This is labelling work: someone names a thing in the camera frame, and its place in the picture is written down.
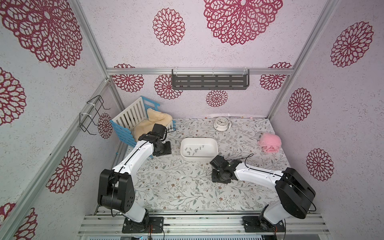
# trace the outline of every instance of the mounting plate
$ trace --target mounting plate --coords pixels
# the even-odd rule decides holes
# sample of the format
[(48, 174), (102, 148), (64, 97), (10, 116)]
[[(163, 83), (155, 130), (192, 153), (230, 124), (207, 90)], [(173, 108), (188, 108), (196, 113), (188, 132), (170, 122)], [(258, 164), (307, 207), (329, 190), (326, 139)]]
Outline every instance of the mounting plate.
[(152, 233), (162, 233), (163, 230), (161, 228), (164, 226), (164, 218), (163, 217), (150, 217), (148, 226), (140, 225), (139, 223), (135, 223), (133, 221), (129, 221), (127, 218), (124, 220), (124, 225), (122, 227), (122, 233), (148, 233), (151, 229), (152, 225)]
[(219, 182), (219, 183), (231, 183), (231, 179), (228, 180), (220, 180), (219, 179), (219, 171), (216, 169), (212, 169), (212, 182)]
[[(244, 222), (244, 230), (245, 232), (274, 232), (275, 230), (273, 228), (268, 228), (267, 231), (262, 229), (262, 227), (258, 224), (260, 222), (257, 219), (258, 217), (242, 217), (243, 222)], [(276, 232), (284, 232), (285, 231), (285, 226), (283, 221), (281, 220), (277, 224), (275, 224), (275, 227), (277, 227)]]

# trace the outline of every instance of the aluminum frame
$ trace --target aluminum frame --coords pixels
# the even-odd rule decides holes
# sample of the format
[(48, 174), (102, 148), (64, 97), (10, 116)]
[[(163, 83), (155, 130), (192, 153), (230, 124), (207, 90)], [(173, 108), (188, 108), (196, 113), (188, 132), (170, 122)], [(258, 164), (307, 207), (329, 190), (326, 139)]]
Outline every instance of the aluminum frame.
[(191, 74), (220, 74), (220, 75), (242, 75), (246, 74), (249, 70), (251, 75), (262, 74), (283, 74), (290, 75), (293, 73), (293, 68), (107, 68), (107, 72), (110, 75), (120, 74), (172, 74), (172, 70), (175, 75), (191, 75)]
[[(243, 216), (257, 217), (260, 212), (250, 211), (195, 211), (165, 210), (153, 211), (154, 217), (164, 217), (164, 232), (167, 236), (174, 235), (273, 235), (270, 232), (246, 233)], [(79, 228), (78, 237), (84, 236), (140, 236), (140, 234), (122, 233), (124, 216), (111, 216), (111, 211), (99, 207), (96, 215), (85, 216)], [(287, 235), (320, 234), (329, 235), (321, 214), (308, 214), (305, 219), (290, 217), (286, 219)]]
[(269, 120), (273, 119), (279, 107), (281, 106), (283, 100), (287, 97), (288, 91), (291, 89), (293, 83), (295, 82), (295, 79), (299, 75), (300, 71), (303, 69), (310, 53), (312, 52), (312, 49), (315, 47), (317, 41), (320, 39), (320, 36), (325, 29), (325, 26), (331, 19), (334, 11), (337, 9), (339, 2), (340, 0), (328, 0), (325, 3), (307, 41), (304, 44), (303, 49), (299, 54), (299, 57), (297, 58), (296, 62), (293, 64), (294, 71), (292, 75), (287, 76), (287, 78), (283, 82), (283, 85), (281, 86), (279, 93), (277, 94), (274, 102), (272, 103), (270, 111), (267, 115), (267, 118)]
[[(109, 86), (109, 80), (103, 80), (91, 98), (102, 95), (104, 91)], [(93, 105), (86, 104), (81, 110), (82, 113), (90, 114), (93, 110)], [(12, 209), (11, 214), (5, 219), (0, 228), (0, 239), (12, 239), (13, 235), (21, 225), (25, 216), (28, 214), (33, 201), (39, 195), (41, 190), (44, 188), (45, 184), (48, 182), (49, 178), (55, 171), (56, 167), (59, 165), (63, 156), (68, 151), (69, 147), (76, 139), (77, 135), (80, 132), (79, 127), (79, 117), (72, 122), (72, 125), (66, 131), (60, 142), (52, 151), (51, 155), (45, 161), (41, 169), (38, 171), (36, 176), (28, 184), (27, 188), (23, 191), (21, 197), (18, 199), (15, 207)]]

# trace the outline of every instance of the black cable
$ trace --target black cable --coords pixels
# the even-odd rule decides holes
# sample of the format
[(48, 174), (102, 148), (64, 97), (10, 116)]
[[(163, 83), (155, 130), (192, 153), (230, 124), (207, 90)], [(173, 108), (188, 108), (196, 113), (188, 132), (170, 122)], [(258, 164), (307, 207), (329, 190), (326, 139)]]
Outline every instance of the black cable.
[(296, 185), (294, 185), (293, 183), (291, 183), (290, 181), (286, 180), (288, 182), (288, 184), (291, 184), (292, 186), (294, 186), (295, 188), (297, 188), (297, 190), (299, 190), (303, 195), (304, 197), (306, 197), (310, 202), (311, 204), (314, 206), (314, 210), (309, 210), (308, 209), (308, 212), (316, 212), (317, 211), (317, 208), (316, 208), (316, 205), (309, 199), (309, 197), (307, 197), (307, 195), (305, 195), (303, 193), (303, 191), (301, 191)]
[[(115, 177), (113, 177), (113, 188), (112, 188), (112, 199), (111, 199), (111, 204), (113, 203), (113, 193), (115, 192)], [(116, 214), (115, 214), (115, 216), (113, 215), (113, 212), (112, 212), (112, 209), (111, 209), (111, 215), (112, 215), (112, 217), (116, 217), (116, 215), (118, 214), (119, 212), (117, 212)]]
[(148, 141), (146, 141), (145, 143), (143, 143), (140, 147), (138, 147), (138, 149), (136, 149), (136, 151), (128, 158), (128, 160), (124, 163), (124, 165), (125, 164), (127, 164), (127, 162), (135, 155), (135, 153), (142, 147), (142, 146), (144, 146), (144, 144), (146, 144)]
[[(265, 172), (265, 173), (268, 173), (268, 174), (273, 174), (273, 173), (270, 173), (270, 172), (267, 172), (267, 171), (262, 171), (262, 170), (254, 169), (254, 168), (251, 168), (251, 167), (247, 166), (247, 159), (248, 159), (248, 157), (246, 157), (246, 158), (245, 158), (245, 161), (244, 161), (244, 164), (245, 164), (245, 166), (246, 166), (247, 168), (252, 169), (252, 170), (255, 170), (255, 171), (259, 171), (259, 172)], [(317, 211), (316, 205), (313, 204), (313, 202), (309, 199), (309, 197), (307, 197), (307, 195), (304, 194), (303, 191), (301, 191), (296, 185), (294, 185), (293, 183), (291, 183), (291, 182), (288, 181), (287, 179), (284, 179), (284, 178), (283, 178), (283, 181), (286, 181), (286, 182), (288, 182), (290, 185), (292, 185), (292, 186), (294, 186), (295, 188), (297, 188), (297, 190), (299, 190), (299, 191), (304, 195), (304, 197), (306, 197), (306, 198), (311, 202), (311, 204), (314, 206), (314, 210), (309, 210), (309, 209), (308, 209), (309, 212), (315, 212), (315, 211)]]
[[(144, 146), (144, 144), (146, 144), (148, 141), (146, 141), (145, 143), (143, 143), (138, 149), (136, 149), (136, 151), (128, 158), (128, 160), (124, 163), (124, 165), (126, 165), (127, 164), (127, 162), (135, 155), (135, 153), (142, 147), (142, 146)], [(113, 177), (113, 188), (112, 188), (112, 199), (111, 199), (111, 204), (113, 204), (113, 194), (114, 194), (114, 192), (115, 192), (115, 184), (116, 184), (116, 182), (115, 182), (115, 177)], [(116, 215), (118, 214), (119, 212), (117, 212), (115, 215), (113, 215), (113, 212), (112, 212), (112, 209), (111, 209), (111, 215), (112, 215), (112, 217), (116, 217)]]
[(242, 157), (242, 158), (238, 158), (238, 159), (226, 159), (226, 161), (242, 160), (242, 159), (247, 159), (247, 158), (252, 157), (252, 156), (253, 156), (253, 153), (249, 154), (247, 157)]
[(283, 240), (285, 239), (285, 234), (287, 233), (287, 223), (285, 222), (285, 219), (284, 219), (284, 224), (285, 224), (285, 229), (284, 229), (284, 237), (283, 237)]
[(174, 128), (175, 130), (173, 130), (173, 131), (169, 131), (169, 129), (168, 129), (168, 130), (167, 130), (167, 133), (174, 132), (174, 131), (177, 130), (177, 128), (175, 128), (175, 127), (171, 127), (170, 129), (172, 129), (172, 128)]
[(160, 141), (162, 142), (162, 141), (164, 141), (165, 139), (167, 139), (167, 135), (168, 135), (168, 132), (165, 132), (165, 133), (164, 133), (164, 138), (163, 138), (163, 139), (160, 139)]
[(247, 168), (252, 169), (252, 170), (255, 170), (255, 171), (259, 171), (259, 172), (265, 172), (265, 173), (268, 173), (268, 174), (274, 174), (274, 173), (271, 173), (271, 172), (267, 172), (267, 171), (263, 171), (263, 170), (259, 170), (259, 169), (254, 169), (254, 168), (251, 168), (251, 167), (247, 166), (247, 159), (248, 159), (248, 157), (246, 157), (246, 158), (245, 158), (245, 161), (244, 161), (244, 164), (245, 164), (245, 166), (246, 166)]
[(152, 224), (154, 226), (158, 226), (159, 228), (161, 228), (161, 230), (163, 231), (163, 240), (166, 238), (166, 233), (164, 232), (164, 229), (162, 227), (160, 227), (159, 225), (156, 225), (156, 224)]

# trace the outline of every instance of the clock face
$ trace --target clock face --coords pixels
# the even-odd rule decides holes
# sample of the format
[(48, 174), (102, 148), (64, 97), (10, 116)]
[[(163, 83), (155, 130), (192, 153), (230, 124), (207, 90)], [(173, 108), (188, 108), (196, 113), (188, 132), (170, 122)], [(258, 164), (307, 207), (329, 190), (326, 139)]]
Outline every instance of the clock face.
[(225, 118), (217, 118), (216, 123), (220, 126), (227, 126), (228, 125), (228, 120)]

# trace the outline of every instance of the beige fur cushion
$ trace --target beige fur cushion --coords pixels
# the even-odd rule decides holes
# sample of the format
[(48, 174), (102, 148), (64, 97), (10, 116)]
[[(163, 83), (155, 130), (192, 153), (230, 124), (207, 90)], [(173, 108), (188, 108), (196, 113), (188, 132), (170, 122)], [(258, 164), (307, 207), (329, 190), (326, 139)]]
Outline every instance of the beige fur cushion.
[(166, 127), (172, 121), (171, 115), (155, 111), (152, 108), (148, 108), (147, 115), (148, 119), (143, 120), (133, 129), (133, 137), (135, 138), (136, 142), (139, 140), (141, 135), (152, 131), (155, 123)]

